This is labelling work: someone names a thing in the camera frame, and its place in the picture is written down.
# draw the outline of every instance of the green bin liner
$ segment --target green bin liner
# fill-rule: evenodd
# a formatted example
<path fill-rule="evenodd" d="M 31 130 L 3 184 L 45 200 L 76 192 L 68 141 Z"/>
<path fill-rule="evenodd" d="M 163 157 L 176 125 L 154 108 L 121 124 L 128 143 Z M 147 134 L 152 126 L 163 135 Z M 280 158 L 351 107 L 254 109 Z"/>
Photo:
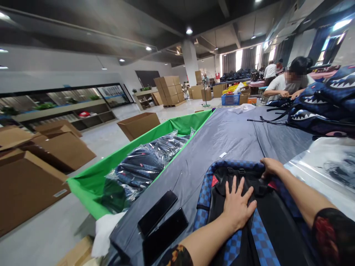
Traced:
<path fill-rule="evenodd" d="M 207 110 L 165 121 L 139 138 L 131 141 L 118 151 L 112 153 L 110 156 L 87 168 L 77 176 L 68 178 L 67 182 L 71 192 L 79 198 L 81 203 L 96 220 L 106 214 L 110 214 L 111 212 L 106 207 L 101 205 L 100 202 L 104 191 L 105 176 L 113 168 L 115 168 L 131 151 L 133 151 L 133 149 L 137 148 L 139 145 L 149 143 L 159 137 L 171 133 L 173 130 L 177 129 L 178 134 L 180 135 L 190 134 L 191 128 L 198 131 L 211 115 L 212 110 Z"/>

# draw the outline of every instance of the yellow crate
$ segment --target yellow crate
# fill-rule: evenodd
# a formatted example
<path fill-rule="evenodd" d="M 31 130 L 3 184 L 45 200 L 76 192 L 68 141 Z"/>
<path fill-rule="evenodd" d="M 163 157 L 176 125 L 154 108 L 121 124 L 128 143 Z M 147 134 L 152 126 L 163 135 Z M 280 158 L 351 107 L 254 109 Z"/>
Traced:
<path fill-rule="evenodd" d="M 247 85 L 247 82 L 243 82 L 243 87 L 245 87 L 246 85 Z M 238 86 L 239 86 L 239 84 L 230 86 L 227 90 L 223 91 L 223 94 L 226 94 L 228 92 L 234 92 Z"/>

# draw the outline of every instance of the ceiling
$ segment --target ceiling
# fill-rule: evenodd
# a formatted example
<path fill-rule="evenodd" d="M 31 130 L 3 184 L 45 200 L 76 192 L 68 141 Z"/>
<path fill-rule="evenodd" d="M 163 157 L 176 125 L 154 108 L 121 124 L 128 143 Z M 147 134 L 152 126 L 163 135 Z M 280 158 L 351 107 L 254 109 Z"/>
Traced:
<path fill-rule="evenodd" d="M 287 32 L 355 12 L 355 0 L 318 1 L 308 13 L 299 13 L 299 24 Z M 117 60 L 120 65 L 143 59 L 175 66 L 183 64 L 174 51 L 184 38 L 195 43 L 198 58 L 276 38 L 295 16 L 296 2 L 307 6 L 312 0 L 2 0 L 0 12 L 10 19 L 0 20 L 0 43 L 109 55 L 124 59 Z M 312 22 L 301 24 L 305 17 Z M 188 26 L 192 36 L 186 35 Z"/>

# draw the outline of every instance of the black hair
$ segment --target black hair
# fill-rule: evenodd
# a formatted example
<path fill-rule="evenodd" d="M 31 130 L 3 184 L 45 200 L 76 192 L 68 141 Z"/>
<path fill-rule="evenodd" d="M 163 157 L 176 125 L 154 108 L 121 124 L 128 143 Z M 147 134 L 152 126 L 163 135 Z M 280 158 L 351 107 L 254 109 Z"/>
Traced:
<path fill-rule="evenodd" d="M 297 75 L 306 75 L 307 74 L 307 66 L 309 62 L 307 58 L 305 57 L 296 57 L 293 59 L 291 66 L 290 66 L 290 72 L 296 73 Z"/>

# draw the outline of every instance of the blue crate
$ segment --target blue crate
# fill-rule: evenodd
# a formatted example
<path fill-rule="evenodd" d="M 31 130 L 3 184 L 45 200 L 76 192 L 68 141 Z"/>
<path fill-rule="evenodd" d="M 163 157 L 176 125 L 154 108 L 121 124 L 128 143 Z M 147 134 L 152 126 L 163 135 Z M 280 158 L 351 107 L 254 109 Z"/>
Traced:
<path fill-rule="evenodd" d="M 222 105 L 239 105 L 239 96 L 237 95 L 222 95 Z"/>

